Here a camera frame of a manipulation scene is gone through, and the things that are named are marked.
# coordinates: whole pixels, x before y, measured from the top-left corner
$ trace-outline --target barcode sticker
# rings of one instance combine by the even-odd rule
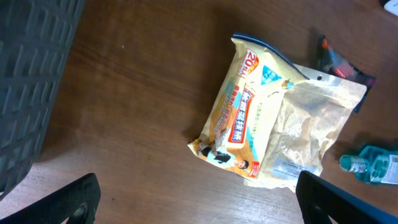
[[[389,156],[388,170],[381,182],[384,184],[398,184],[398,156]]]

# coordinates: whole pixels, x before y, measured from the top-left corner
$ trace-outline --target white object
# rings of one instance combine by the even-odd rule
[[[398,16],[398,0],[391,0],[384,5],[384,9]]]

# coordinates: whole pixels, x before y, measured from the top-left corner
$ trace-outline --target brown wooden surface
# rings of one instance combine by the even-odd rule
[[[398,187],[358,182],[338,157],[398,134],[398,17],[377,0],[105,1],[86,3],[40,161],[0,202],[0,216],[89,172],[96,223],[302,223],[287,189],[254,189],[197,159],[197,137],[234,54],[233,32],[313,64],[316,33],[377,76],[324,159],[322,177],[398,216]]]

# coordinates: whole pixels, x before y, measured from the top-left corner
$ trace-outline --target bottle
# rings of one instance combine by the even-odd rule
[[[368,184],[398,185],[398,152],[395,151],[366,146],[358,156],[343,155],[340,167]]]

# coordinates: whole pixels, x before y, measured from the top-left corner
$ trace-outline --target red label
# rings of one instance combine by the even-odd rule
[[[229,134],[228,141],[233,143],[243,143],[246,134],[246,125],[248,123],[248,114],[250,104],[254,98],[254,94],[248,89],[242,92],[241,102],[236,112],[234,123],[231,127],[231,134]]]
[[[260,163],[255,161],[251,163],[251,171],[249,173],[250,177],[256,177],[260,170]]]
[[[257,54],[250,50],[246,49],[246,53],[243,56],[243,60],[238,68],[238,75],[240,77],[246,78],[254,69],[259,65],[259,58]]]

